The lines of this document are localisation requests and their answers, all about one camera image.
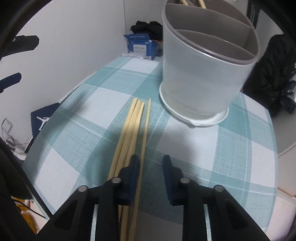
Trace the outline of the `teal plaid placemat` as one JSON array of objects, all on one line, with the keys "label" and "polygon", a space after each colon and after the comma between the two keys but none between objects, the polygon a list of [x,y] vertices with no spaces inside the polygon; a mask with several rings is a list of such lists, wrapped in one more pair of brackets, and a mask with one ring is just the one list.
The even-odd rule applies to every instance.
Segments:
[{"label": "teal plaid placemat", "polygon": [[221,123],[190,126],[163,106],[159,97],[162,70],[156,61],[119,57],[74,90],[43,126],[23,163],[37,193],[54,213],[79,186],[102,185],[137,98],[146,103],[140,127],[148,134],[135,240],[182,238],[183,209],[171,206],[166,194],[165,155],[200,185],[224,186],[267,230],[278,175],[269,112],[239,94]]}]

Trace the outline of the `blue cardboard box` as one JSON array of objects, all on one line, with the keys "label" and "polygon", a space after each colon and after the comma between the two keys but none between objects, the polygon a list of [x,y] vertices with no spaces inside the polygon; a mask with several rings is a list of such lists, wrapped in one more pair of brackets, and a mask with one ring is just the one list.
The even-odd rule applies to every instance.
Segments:
[{"label": "blue cardboard box", "polygon": [[159,43],[151,40],[147,33],[144,34],[126,34],[124,38],[127,41],[128,52],[138,57],[147,57],[154,60],[159,55]]}]

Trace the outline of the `silver folded umbrella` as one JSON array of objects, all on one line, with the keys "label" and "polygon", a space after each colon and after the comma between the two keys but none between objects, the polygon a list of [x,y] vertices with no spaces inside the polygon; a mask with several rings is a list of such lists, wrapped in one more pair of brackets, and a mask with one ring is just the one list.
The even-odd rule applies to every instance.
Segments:
[{"label": "silver folded umbrella", "polygon": [[280,96],[280,104],[289,114],[293,114],[296,108],[295,86],[296,80],[294,76],[290,81],[286,83]]}]

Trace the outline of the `black clothes pile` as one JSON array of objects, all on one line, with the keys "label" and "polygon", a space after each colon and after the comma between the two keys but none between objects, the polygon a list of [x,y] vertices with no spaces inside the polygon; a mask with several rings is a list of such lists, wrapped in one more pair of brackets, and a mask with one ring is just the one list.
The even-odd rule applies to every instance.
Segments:
[{"label": "black clothes pile", "polygon": [[130,27],[130,30],[134,34],[148,34],[151,40],[163,40],[163,26],[156,21],[137,21],[135,25]]}]

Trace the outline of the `black hanging jacket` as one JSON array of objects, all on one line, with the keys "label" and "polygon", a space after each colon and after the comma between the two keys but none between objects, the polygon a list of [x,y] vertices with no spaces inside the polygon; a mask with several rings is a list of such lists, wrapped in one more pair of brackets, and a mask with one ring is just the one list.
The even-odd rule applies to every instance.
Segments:
[{"label": "black hanging jacket", "polygon": [[243,93],[274,117],[281,108],[281,93],[294,71],[295,43],[284,34],[274,35],[245,82]]}]

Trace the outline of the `white utensil holder cup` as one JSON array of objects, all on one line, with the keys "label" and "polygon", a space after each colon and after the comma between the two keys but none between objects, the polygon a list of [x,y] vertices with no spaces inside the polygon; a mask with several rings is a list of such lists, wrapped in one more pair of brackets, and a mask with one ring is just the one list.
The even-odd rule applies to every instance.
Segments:
[{"label": "white utensil holder cup", "polygon": [[222,122],[258,60],[254,26],[227,1],[166,1],[162,18],[164,105],[194,126]]}]

